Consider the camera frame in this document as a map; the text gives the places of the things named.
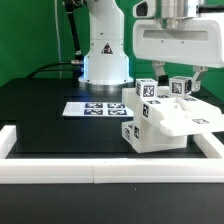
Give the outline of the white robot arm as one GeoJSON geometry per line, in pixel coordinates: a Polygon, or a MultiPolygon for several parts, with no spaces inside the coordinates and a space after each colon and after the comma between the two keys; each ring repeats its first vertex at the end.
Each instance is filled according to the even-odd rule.
{"type": "MultiPolygon", "coordinates": [[[[94,87],[128,82],[124,15],[115,0],[87,0],[90,51],[81,81],[94,87]]],[[[204,0],[141,0],[133,7],[133,52],[150,60],[157,78],[166,62],[191,65],[192,90],[208,68],[224,67],[224,5],[204,0]]]]}

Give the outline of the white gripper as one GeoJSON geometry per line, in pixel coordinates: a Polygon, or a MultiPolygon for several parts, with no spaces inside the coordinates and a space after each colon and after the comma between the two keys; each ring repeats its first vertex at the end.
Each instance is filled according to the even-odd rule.
{"type": "Polygon", "coordinates": [[[192,18],[179,30],[163,29],[158,20],[137,20],[133,51],[137,58],[153,61],[159,86],[168,85],[164,62],[193,65],[191,90],[198,92],[207,67],[224,67],[224,17],[192,18]]]}

